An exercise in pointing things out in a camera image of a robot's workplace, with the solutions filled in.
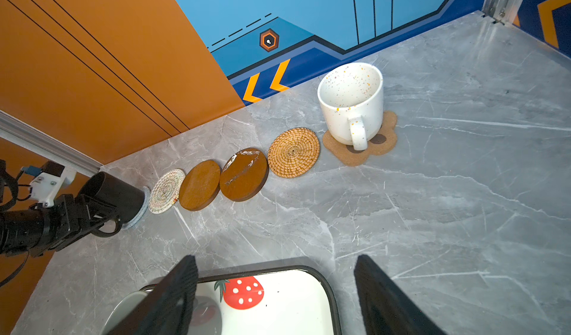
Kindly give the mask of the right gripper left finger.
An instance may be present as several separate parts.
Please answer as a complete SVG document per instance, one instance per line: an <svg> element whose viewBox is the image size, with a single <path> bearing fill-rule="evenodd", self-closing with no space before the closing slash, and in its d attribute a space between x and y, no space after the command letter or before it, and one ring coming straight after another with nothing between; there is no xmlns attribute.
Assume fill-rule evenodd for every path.
<svg viewBox="0 0 571 335"><path fill-rule="evenodd" d="M184 256L154 290L110 334L187 334L199 272L194 256Z"/></svg>

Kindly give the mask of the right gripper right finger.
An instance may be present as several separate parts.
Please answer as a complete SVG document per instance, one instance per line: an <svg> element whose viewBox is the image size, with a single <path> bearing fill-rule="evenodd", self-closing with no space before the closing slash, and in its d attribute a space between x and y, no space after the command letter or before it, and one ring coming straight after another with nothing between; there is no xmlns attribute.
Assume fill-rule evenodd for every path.
<svg viewBox="0 0 571 335"><path fill-rule="evenodd" d="M358 256L354 276L367 334L444 333L370 256Z"/></svg>

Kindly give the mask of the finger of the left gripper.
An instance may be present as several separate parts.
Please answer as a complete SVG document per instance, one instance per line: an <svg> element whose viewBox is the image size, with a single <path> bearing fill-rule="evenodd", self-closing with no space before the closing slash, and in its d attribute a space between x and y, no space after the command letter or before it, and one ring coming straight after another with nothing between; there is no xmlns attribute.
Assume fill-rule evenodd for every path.
<svg viewBox="0 0 571 335"><path fill-rule="evenodd" d="M120 232L120 216L116 206L89 196L82 196L82 199L88 213L88 230L92 235L117 235ZM102 231L101 228L109 221L114 223L114 230Z"/></svg>

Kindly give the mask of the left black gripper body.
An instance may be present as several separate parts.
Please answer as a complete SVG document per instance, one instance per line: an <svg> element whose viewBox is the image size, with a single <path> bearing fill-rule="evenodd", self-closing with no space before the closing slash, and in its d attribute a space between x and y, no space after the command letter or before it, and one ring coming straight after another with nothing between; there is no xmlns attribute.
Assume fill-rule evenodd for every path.
<svg viewBox="0 0 571 335"><path fill-rule="evenodd" d="M95 214L83 198L61 195L52 207L35 205L1 213L1 253L14 256L62 250L96 227Z"/></svg>

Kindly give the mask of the white mug blue handle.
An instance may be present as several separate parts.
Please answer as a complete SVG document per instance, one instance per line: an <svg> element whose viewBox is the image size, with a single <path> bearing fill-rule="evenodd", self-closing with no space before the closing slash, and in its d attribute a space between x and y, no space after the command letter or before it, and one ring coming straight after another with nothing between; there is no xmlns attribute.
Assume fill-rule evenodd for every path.
<svg viewBox="0 0 571 335"><path fill-rule="evenodd" d="M150 294L150 291L139 290L124 297L109 315L101 335L108 334L115 326L124 320Z"/></svg>

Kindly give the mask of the grey blue woven coaster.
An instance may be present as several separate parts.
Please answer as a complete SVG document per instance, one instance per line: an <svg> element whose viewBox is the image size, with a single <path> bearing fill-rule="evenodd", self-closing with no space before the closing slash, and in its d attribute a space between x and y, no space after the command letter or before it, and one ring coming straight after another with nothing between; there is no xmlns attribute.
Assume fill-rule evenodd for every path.
<svg viewBox="0 0 571 335"><path fill-rule="evenodd" d="M144 186L142 188L142 191L144 192L144 202L141 206L141 208L138 210L137 214L135 215L135 217L133 219L131 219L130 221L128 221L127 223L123 224L122 229L123 230L127 230L127 229L131 229L133 228L133 226L136 225L136 223L138 223L142 217L144 216L145 212L148 210L149 204L150 204L150 195L151 195L151 190L149 187Z"/></svg>

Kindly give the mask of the plain brown wooden coaster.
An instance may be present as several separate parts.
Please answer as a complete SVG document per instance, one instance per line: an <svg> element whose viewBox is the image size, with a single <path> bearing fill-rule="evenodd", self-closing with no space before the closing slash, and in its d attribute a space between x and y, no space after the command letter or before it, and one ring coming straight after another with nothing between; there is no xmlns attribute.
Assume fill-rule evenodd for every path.
<svg viewBox="0 0 571 335"><path fill-rule="evenodd" d="M220 191L221 168L210 159L196 165L185 177L180 191L179 203L189 211L206 208Z"/></svg>

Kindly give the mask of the dark brown scratched coaster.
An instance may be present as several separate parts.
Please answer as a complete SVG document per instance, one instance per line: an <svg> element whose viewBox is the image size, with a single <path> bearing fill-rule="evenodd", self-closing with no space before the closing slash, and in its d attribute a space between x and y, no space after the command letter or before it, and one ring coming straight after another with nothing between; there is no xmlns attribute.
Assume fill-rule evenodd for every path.
<svg viewBox="0 0 571 335"><path fill-rule="evenodd" d="M257 148L236 152L222 168L220 191L234 202L252 198L265 185L269 175L266 155Z"/></svg>

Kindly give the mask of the paw shaped wooden coaster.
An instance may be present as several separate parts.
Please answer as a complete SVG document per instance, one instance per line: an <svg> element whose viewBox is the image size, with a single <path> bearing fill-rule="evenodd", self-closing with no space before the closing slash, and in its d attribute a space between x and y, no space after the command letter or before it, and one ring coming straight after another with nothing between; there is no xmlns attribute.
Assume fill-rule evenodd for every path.
<svg viewBox="0 0 571 335"><path fill-rule="evenodd" d="M382 156L393 150L397 144L395 127L398 117L392 111L385 111L383 125L379 132L368 142L365 151L356 151L350 145L344 145L336 141L330 132L326 132L323 143L327 150L339 159L344 165L359 166L364 164L370 156Z"/></svg>

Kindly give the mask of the woven rattan coaster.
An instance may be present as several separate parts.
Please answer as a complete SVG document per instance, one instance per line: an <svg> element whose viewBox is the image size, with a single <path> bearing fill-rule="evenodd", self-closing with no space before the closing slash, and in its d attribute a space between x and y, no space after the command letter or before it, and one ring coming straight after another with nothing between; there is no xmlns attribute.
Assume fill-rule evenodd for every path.
<svg viewBox="0 0 571 335"><path fill-rule="evenodd" d="M296 178L318 161L321 145L309 128L292 128L279 135L268 153L269 168L278 177Z"/></svg>

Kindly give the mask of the white speckled mug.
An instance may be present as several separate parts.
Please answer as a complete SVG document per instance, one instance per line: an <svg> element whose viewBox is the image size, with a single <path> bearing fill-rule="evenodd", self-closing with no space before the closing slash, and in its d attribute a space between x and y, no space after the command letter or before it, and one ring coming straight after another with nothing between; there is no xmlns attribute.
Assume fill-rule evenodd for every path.
<svg viewBox="0 0 571 335"><path fill-rule="evenodd" d="M337 67L319 83L318 100L332 137L364 151L383 123L382 72L367 63Z"/></svg>

